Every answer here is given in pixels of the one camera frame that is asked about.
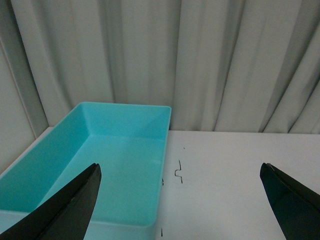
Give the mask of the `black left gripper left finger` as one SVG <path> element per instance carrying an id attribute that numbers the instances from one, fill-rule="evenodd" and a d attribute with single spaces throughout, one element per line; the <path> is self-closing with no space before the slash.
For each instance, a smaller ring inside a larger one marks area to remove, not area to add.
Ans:
<path id="1" fill-rule="evenodd" d="M 98 197 L 102 172 L 93 163 L 22 220 L 2 240 L 83 240 Z"/>

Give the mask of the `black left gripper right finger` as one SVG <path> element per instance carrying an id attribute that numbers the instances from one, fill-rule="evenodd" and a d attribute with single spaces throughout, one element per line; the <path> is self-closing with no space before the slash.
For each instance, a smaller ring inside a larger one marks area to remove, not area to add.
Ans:
<path id="1" fill-rule="evenodd" d="M 320 195 L 270 163 L 259 173 L 267 199 L 287 240 L 320 238 Z"/>

